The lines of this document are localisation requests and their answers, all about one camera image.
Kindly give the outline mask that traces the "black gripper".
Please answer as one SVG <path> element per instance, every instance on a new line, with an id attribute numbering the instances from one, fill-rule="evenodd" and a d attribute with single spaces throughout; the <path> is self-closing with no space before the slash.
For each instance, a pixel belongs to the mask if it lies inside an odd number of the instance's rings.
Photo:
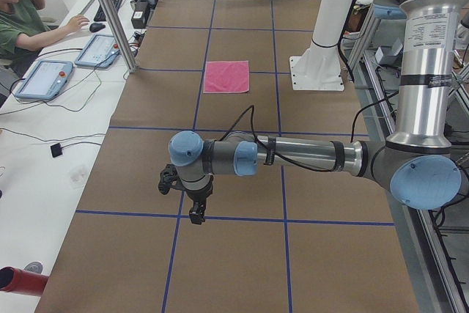
<path id="1" fill-rule="evenodd" d="M 213 176 L 209 176 L 203 186 L 198 186 L 195 190 L 186 189 L 186 194 L 194 202 L 189 211 L 192 224 L 205 222 L 205 210 L 207 198 L 213 193 Z"/>

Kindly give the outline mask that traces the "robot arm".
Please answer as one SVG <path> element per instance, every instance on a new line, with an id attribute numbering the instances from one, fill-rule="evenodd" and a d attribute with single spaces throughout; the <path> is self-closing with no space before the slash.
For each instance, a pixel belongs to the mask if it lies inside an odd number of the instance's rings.
<path id="1" fill-rule="evenodd" d="M 376 182 L 403 205 L 433 210 L 459 192 L 462 175 L 444 135 L 459 12 L 468 0 L 374 0 L 381 12 L 401 9 L 406 20 L 398 112 L 383 142 L 309 141 L 228 130 L 220 140 L 183 131 L 169 142 L 170 163 L 159 191 L 184 191 L 194 224 L 204 221 L 217 174 L 249 176 L 260 163 L 313 172 L 348 172 Z"/>

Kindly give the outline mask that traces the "person's right hand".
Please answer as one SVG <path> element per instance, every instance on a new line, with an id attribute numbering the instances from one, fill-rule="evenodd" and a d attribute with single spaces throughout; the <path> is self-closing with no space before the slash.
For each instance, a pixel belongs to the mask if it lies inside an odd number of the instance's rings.
<path id="1" fill-rule="evenodd" d="M 72 34 L 79 31 L 84 26 L 89 24 L 89 19 L 84 15 L 75 15 L 73 16 L 68 23 L 65 25 L 66 33 Z"/>

